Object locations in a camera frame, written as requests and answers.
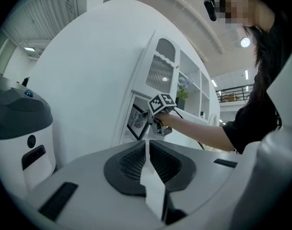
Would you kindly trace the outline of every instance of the black cable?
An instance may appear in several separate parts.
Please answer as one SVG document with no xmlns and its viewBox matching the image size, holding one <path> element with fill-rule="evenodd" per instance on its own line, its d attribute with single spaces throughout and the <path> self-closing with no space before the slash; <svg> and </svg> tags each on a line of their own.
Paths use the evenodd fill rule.
<svg viewBox="0 0 292 230">
<path fill-rule="evenodd" d="M 182 119 L 184 119 L 181 115 L 180 115 L 180 113 L 178 113 L 176 110 L 175 110 L 175 108 L 172 106 L 172 109 L 179 115 L 179 117 L 180 118 L 182 118 Z M 199 141 L 197 141 L 198 142 L 198 144 L 201 146 L 201 148 L 202 148 L 202 150 L 204 150 L 204 147 L 203 147 L 203 144 L 201 143 L 201 142 L 199 142 Z"/>
</svg>

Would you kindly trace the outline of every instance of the woman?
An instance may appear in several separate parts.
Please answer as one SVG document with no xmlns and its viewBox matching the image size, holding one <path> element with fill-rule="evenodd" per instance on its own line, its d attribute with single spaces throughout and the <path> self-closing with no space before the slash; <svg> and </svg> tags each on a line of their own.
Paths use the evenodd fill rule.
<svg viewBox="0 0 292 230">
<path fill-rule="evenodd" d="M 268 132 L 281 126 L 279 115 L 266 90 L 279 74 L 292 52 L 292 30 L 286 14 L 277 9 L 277 1 L 220 0 L 220 12 L 226 21 L 242 24 L 256 44 L 256 66 L 253 90 L 246 106 L 233 122 L 224 126 L 205 126 L 179 117 L 159 113 L 156 118 L 205 145 L 243 153 L 245 146 L 261 140 Z"/>
</svg>

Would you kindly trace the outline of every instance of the black short sleeve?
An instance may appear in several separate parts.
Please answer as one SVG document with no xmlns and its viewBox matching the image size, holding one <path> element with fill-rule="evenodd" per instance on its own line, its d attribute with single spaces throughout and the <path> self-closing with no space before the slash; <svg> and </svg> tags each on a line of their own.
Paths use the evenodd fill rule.
<svg viewBox="0 0 292 230">
<path fill-rule="evenodd" d="M 235 120 L 222 126 L 234 148 L 243 153 L 245 146 L 253 141 L 260 141 L 275 127 L 275 108 L 271 105 L 260 107 L 248 102 L 238 110 Z"/>
</svg>

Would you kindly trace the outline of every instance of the black rectangular slot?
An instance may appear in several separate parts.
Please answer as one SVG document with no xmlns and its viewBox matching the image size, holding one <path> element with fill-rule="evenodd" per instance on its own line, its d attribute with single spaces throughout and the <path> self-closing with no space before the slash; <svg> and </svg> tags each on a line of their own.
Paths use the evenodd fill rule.
<svg viewBox="0 0 292 230">
<path fill-rule="evenodd" d="M 235 168 L 237 165 L 236 162 L 231 162 L 231 161 L 227 161 L 227 160 L 223 160 L 223 159 L 217 159 L 214 161 L 214 163 L 221 164 L 223 166 L 227 166 L 227 167 L 231 167 L 231 168 Z"/>
<path fill-rule="evenodd" d="M 55 221 L 65 205 L 70 200 L 77 187 L 78 185 L 74 183 L 65 182 L 39 209 L 39 212 L 50 220 Z"/>
<path fill-rule="evenodd" d="M 39 159 L 42 155 L 46 153 L 45 147 L 40 145 L 30 152 L 23 155 L 22 161 L 22 169 L 25 170 L 29 167 L 32 163 L 34 163 L 37 159 Z"/>
</svg>

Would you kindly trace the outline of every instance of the black metal railing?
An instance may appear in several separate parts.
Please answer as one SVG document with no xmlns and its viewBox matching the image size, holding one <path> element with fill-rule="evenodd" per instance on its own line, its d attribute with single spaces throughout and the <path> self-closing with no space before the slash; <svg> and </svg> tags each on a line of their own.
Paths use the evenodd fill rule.
<svg viewBox="0 0 292 230">
<path fill-rule="evenodd" d="M 219 103 L 222 102 L 236 102 L 249 100 L 249 95 L 252 92 L 253 84 L 229 88 L 224 90 L 217 90 L 216 95 Z"/>
</svg>

